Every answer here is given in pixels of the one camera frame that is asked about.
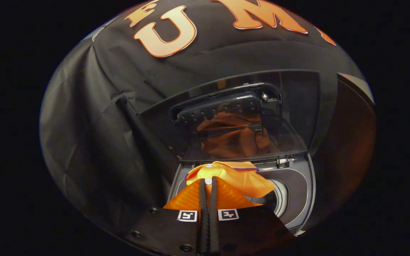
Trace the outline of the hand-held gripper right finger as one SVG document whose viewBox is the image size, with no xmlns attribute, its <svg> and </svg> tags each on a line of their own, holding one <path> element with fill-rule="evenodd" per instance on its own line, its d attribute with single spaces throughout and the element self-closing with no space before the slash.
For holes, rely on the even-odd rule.
<svg viewBox="0 0 410 256">
<path fill-rule="evenodd" d="M 219 177 L 212 178 L 209 224 L 211 255 L 269 255 L 295 241 L 272 210 L 254 206 Z"/>
</svg>

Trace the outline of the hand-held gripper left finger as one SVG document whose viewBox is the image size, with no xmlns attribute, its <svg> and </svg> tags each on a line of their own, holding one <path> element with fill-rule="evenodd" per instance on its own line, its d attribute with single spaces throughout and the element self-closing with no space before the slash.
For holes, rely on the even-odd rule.
<svg viewBox="0 0 410 256">
<path fill-rule="evenodd" d="M 200 255 L 208 250 L 205 180 L 184 189 L 195 192 L 194 210 L 151 208 L 125 234 L 125 241 L 152 255 Z"/>
</svg>

